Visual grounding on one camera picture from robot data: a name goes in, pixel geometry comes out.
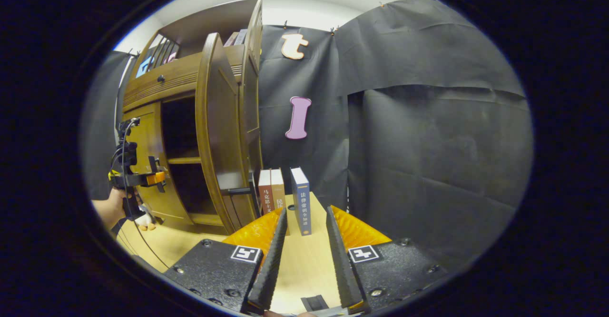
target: black fabric curtain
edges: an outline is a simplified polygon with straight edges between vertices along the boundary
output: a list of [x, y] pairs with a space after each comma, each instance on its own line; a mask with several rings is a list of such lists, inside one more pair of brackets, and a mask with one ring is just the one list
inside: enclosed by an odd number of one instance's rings
[[[287, 33], [309, 41], [304, 59], [281, 55]], [[303, 167], [323, 206], [346, 207], [348, 184], [350, 213], [448, 269], [495, 241], [526, 189], [524, 89], [494, 44], [436, 0], [385, 4], [333, 36], [265, 26], [259, 92], [266, 168], [289, 178]], [[313, 101], [306, 139], [283, 135], [292, 96]]]
[[[91, 199], [107, 199], [112, 189], [108, 172], [110, 158], [116, 150], [115, 104], [118, 95], [117, 120], [120, 120], [122, 96], [129, 72], [120, 88], [119, 84], [129, 58], [124, 52], [113, 51], [108, 54], [89, 86], [89, 94], [83, 106], [79, 128], [79, 153], [83, 178]], [[132, 69], [134, 64], [135, 61], [132, 60], [129, 69]]]

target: wooden cabinet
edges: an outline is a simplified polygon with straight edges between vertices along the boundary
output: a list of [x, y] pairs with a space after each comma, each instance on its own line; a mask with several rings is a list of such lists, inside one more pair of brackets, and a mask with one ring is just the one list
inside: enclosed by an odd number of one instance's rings
[[[167, 169], [165, 193], [139, 188], [152, 214], [232, 233], [257, 217], [248, 187], [262, 168], [257, 78], [262, 0], [239, 0], [177, 20], [157, 31], [126, 89], [124, 119], [140, 117], [133, 171], [147, 156]], [[224, 47], [233, 31], [243, 44]]]

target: wooden table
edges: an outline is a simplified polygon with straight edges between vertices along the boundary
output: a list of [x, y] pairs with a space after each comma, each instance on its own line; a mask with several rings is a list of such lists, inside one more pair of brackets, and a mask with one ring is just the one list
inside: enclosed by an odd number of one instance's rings
[[[286, 206], [293, 204], [292, 196], [285, 196]], [[287, 211], [290, 235], [285, 237], [279, 276], [275, 287], [271, 310], [278, 313], [302, 313], [305, 307], [301, 297], [322, 295], [329, 307], [339, 306], [338, 286], [334, 273], [334, 263], [330, 252], [326, 211], [311, 192], [312, 233], [301, 236], [296, 223], [295, 211]], [[208, 238], [222, 241], [224, 235], [197, 232], [196, 226], [170, 225], [165, 222], [155, 230], [142, 232], [150, 247], [168, 266], [176, 263], [197, 242]], [[127, 221], [119, 232], [117, 241], [130, 254], [133, 250], [161, 272], [167, 269], [150, 252], [139, 237], [133, 222]]]

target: book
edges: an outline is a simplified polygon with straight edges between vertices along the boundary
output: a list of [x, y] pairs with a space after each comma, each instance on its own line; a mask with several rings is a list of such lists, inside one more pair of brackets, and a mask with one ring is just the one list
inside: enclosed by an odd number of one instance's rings
[[260, 171], [258, 178], [258, 192], [260, 193], [260, 201], [263, 206], [263, 215], [273, 211], [275, 205], [273, 202], [273, 193], [270, 186], [270, 169]]
[[[270, 187], [273, 194], [275, 208], [285, 207], [285, 186], [283, 185], [283, 176], [280, 169], [270, 170]], [[285, 235], [290, 235], [290, 229], [285, 231]]]
[[230, 35], [230, 37], [228, 38], [228, 40], [226, 40], [226, 42], [224, 42], [224, 46], [225, 47], [232, 46], [233, 43], [235, 43], [235, 39], [237, 39], [237, 35], [239, 35], [238, 31], [235, 31], [234, 33], [232, 33]]
[[300, 227], [300, 235], [311, 235], [311, 200], [309, 198], [309, 180], [303, 170], [292, 168], [292, 194], [296, 210], [296, 220]]
[[241, 29], [239, 31], [239, 35], [237, 35], [237, 39], [235, 39], [235, 43], [233, 43], [233, 46], [236, 46], [238, 44], [243, 44], [243, 42], [246, 40], [246, 33], [247, 33], [247, 29]]

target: hand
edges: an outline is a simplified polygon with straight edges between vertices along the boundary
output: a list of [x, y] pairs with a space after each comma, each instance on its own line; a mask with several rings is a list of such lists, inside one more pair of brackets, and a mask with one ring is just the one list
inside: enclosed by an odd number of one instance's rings
[[122, 210], [122, 199], [124, 197], [126, 197], [126, 193], [122, 189], [112, 188], [108, 199], [92, 200], [93, 207], [106, 228], [112, 228], [121, 218], [126, 217], [124, 210]]
[[[267, 311], [265, 311], [265, 314], [263, 314], [263, 317], [284, 317], [284, 316], [280, 315], [279, 313], [267, 310]], [[303, 313], [297, 315], [296, 317], [317, 317], [317, 316], [313, 315], [310, 312], [303, 312]]]

